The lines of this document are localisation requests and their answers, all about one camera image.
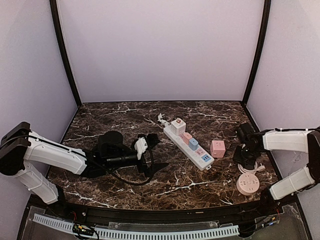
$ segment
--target white power strip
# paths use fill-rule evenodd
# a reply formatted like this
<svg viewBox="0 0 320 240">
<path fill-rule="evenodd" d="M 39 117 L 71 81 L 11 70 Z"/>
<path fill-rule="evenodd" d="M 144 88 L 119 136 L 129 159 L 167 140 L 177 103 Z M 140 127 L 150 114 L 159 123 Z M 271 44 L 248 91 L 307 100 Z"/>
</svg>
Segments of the white power strip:
<svg viewBox="0 0 320 240">
<path fill-rule="evenodd" d="M 211 168 L 211 164 L 214 163 L 215 159 L 200 145 L 197 146 L 196 150 L 192 150 L 180 136 L 171 131 L 171 125 L 166 126 L 163 132 L 201 171 Z"/>
</svg>

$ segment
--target brown marble surface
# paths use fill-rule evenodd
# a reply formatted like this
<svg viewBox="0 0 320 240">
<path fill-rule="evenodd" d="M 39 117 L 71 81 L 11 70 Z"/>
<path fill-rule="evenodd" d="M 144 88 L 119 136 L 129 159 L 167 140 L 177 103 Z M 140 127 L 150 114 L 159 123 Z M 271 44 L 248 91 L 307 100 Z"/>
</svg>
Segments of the brown marble surface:
<svg viewBox="0 0 320 240">
<path fill-rule="evenodd" d="M 157 122 L 160 113 L 168 122 L 183 119 L 186 131 L 208 152 L 211 140 L 224 140 L 224 158 L 216 158 L 210 170 L 200 171 L 163 133 L 163 126 Z M 277 176 L 264 154 L 258 159 L 266 167 L 266 171 L 256 174 L 260 180 L 258 193 L 244 196 L 238 192 L 236 182 L 241 173 L 232 157 L 239 145 L 235 129 L 244 122 L 249 119 L 235 101 L 86 103 L 76 114 L 63 144 L 91 149 L 99 135 L 115 130 L 123 134 L 124 144 L 130 146 L 138 134 L 157 133 L 161 143 L 153 151 L 155 162 L 169 166 L 144 186 L 126 185 L 110 175 L 88 179 L 57 167 L 51 167 L 48 179 L 63 188 L 68 202 L 97 207 L 182 210 L 258 200 L 258 193 L 276 182 Z M 116 173 L 129 181 L 145 180 L 136 167 L 118 169 Z"/>
</svg>

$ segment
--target black pole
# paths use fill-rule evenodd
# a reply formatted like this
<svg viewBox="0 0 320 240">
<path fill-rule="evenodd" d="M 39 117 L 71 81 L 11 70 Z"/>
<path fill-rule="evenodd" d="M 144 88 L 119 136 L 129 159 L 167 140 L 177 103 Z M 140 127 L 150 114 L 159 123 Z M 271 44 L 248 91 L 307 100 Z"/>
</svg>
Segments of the black pole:
<svg viewBox="0 0 320 240">
<path fill-rule="evenodd" d="M 65 41 L 64 41 L 64 37 L 62 35 L 62 29 L 61 29 L 61 25 L 60 25 L 60 19 L 59 19 L 58 7 L 57 7 L 57 0 L 50 0 L 50 7 L 51 7 L 51 14 L 52 14 L 52 20 L 53 20 L 56 40 L 59 45 L 64 70 L 65 70 L 66 76 L 67 76 L 69 84 L 70 84 L 73 98 L 75 100 L 76 105 L 79 108 L 82 105 L 82 102 L 81 102 L 81 99 L 80 99 L 80 96 L 78 93 L 78 89 L 76 86 L 74 76 L 71 71 L 71 66 L 69 63 L 68 55 L 67 55 Z"/>
<path fill-rule="evenodd" d="M 260 57 L 262 53 L 262 49 L 264 47 L 266 32 L 267 32 L 267 26 L 268 26 L 268 19 L 269 19 L 269 13 L 270 13 L 270 7 L 271 7 L 271 0 L 264 0 L 264 7 L 263 7 L 263 14 L 262 14 L 262 20 L 261 20 L 261 27 L 259 32 L 259 38 L 256 45 L 255 55 L 252 63 L 252 68 L 249 76 L 248 83 L 246 85 L 246 89 L 244 92 L 244 96 L 242 99 L 242 102 L 246 105 L 248 103 L 250 93 L 252 90 L 252 87 L 254 85 L 254 81 L 256 78 Z"/>
</svg>

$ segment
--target pink box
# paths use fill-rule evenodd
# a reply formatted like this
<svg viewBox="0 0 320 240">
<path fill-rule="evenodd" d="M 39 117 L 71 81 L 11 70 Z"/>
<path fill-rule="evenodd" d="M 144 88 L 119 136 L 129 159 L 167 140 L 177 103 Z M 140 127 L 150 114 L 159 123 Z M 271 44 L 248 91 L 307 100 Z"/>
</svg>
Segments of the pink box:
<svg viewBox="0 0 320 240">
<path fill-rule="evenodd" d="M 185 132 L 185 133 L 183 133 L 183 134 L 180 135 L 180 138 L 182 138 L 182 140 L 184 141 L 184 143 L 189 146 L 189 140 L 192 139 L 193 137 L 191 136 L 190 133 Z"/>
<path fill-rule="evenodd" d="M 226 152 L 225 142 L 221 140 L 213 140 L 210 146 L 211 156 L 214 158 L 223 158 Z"/>
</svg>

